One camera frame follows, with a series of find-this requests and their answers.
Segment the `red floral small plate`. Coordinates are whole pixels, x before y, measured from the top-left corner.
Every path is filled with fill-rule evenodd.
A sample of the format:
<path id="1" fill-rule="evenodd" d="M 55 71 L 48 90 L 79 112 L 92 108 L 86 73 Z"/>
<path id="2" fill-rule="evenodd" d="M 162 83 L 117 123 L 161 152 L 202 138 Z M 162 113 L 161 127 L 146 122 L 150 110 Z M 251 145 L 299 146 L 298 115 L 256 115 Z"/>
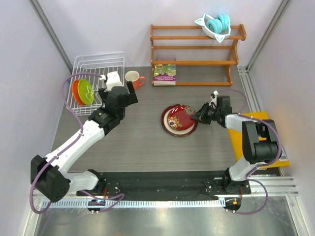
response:
<path id="1" fill-rule="evenodd" d="M 167 123 L 173 130 L 184 131 L 194 126 L 195 121 L 190 118 L 194 114 L 192 106 L 179 104 L 170 110 Z"/>

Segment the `large red cream plate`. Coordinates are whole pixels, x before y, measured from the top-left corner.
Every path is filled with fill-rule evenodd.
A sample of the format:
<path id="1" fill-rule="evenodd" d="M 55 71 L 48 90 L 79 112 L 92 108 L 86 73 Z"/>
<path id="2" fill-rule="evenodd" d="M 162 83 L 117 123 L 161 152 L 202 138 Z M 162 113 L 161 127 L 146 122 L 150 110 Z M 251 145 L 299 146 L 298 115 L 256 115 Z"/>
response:
<path id="1" fill-rule="evenodd" d="M 173 135 L 173 136 L 176 136 L 176 137 L 184 137 L 184 136 L 188 136 L 190 135 L 191 133 L 193 133 L 196 128 L 197 128 L 197 125 L 198 123 L 195 121 L 195 124 L 193 127 L 187 129 L 187 130 L 184 130 L 184 131 L 176 131 L 176 130 L 173 130 L 167 123 L 167 115 L 169 114 L 170 110 L 175 107 L 176 105 L 179 105 L 179 104 L 174 104 L 174 105 L 171 105 L 169 107 L 167 107 L 163 112 L 162 112 L 162 115 L 161 115 L 161 125 L 163 127 L 163 129 Z"/>

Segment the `green plate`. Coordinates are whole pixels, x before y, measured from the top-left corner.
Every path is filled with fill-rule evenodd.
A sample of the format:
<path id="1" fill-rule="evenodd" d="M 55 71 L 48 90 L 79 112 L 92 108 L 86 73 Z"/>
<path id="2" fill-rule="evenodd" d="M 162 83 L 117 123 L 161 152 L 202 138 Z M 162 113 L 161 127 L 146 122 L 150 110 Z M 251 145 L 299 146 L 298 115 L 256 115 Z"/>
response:
<path id="1" fill-rule="evenodd" d="M 81 101 L 85 105 L 92 105 L 94 102 L 94 90 L 87 80 L 80 80 L 78 82 L 78 94 Z"/>

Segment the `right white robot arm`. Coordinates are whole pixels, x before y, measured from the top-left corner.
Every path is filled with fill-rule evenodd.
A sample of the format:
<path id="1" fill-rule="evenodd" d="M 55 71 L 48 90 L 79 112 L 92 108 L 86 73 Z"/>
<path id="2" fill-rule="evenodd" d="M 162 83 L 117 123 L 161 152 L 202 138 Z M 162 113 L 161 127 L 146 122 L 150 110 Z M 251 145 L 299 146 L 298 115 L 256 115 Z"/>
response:
<path id="1" fill-rule="evenodd" d="M 229 96 L 212 94 L 211 102 L 204 103 L 191 119 L 202 124 L 216 121 L 242 134 L 242 157 L 222 176 L 221 185 L 227 194 L 234 194 L 259 167 L 276 162 L 282 155 L 275 122 L 233 113 Z"/>

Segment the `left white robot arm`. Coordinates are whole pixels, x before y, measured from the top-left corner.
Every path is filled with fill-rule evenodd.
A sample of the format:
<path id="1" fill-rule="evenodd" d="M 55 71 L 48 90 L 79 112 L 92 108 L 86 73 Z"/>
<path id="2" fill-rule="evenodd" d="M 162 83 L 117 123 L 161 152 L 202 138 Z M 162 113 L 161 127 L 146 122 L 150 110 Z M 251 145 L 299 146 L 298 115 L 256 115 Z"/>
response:
<path id="1" fill-rule="evenodd" d="M 104 105 L 95 110 L 83 127 L 62 146 L 45 157 L 35 156 L 31 161 L 31 184 L 55 203 L 67 193 L 88 190 L 100 196 L 105 179 L 97 171 L 69 173 L 74 162 L 93 144 L 104 138 L 125 118 L 125 108 L 138 102 L 132 82 L 126 87 L 115 86 L 101 91 Z"/>

